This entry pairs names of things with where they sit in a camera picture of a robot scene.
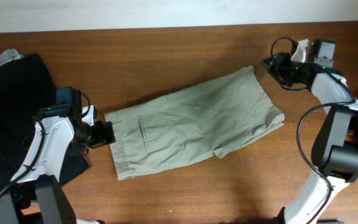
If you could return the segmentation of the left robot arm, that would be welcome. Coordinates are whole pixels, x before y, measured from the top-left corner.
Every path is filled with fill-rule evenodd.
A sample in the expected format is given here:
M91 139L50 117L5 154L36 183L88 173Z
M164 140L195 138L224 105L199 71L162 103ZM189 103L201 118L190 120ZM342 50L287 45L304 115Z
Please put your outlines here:
M77 153L115 142L112 124L98 121L85 94L59 88L56 103L34 118L35 133L27 155L11 181L0 190L0 223L81 224L59 183L67 150Z

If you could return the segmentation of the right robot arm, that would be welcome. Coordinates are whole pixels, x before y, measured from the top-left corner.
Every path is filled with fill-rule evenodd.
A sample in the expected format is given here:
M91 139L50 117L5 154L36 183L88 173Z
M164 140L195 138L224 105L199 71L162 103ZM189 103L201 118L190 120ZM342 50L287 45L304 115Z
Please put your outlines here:
M313 62L293 62L283 52L263 59L261 64L279 84L304 84L319 100L318 106L301 117L296 129L298 138L308 115L321 108L326 112L311 157L299 150L311 168L308 180L297 198L276 218L277 223L317 223L332 199L358 179L358 99L340 70Z

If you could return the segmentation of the khaki green shorts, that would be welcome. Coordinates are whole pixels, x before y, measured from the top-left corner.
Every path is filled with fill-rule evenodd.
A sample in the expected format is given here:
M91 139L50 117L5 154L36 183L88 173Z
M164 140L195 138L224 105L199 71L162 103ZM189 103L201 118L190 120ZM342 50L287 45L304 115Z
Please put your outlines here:
M283 126L252 66L106 113L117 178L126 180L223 158Z

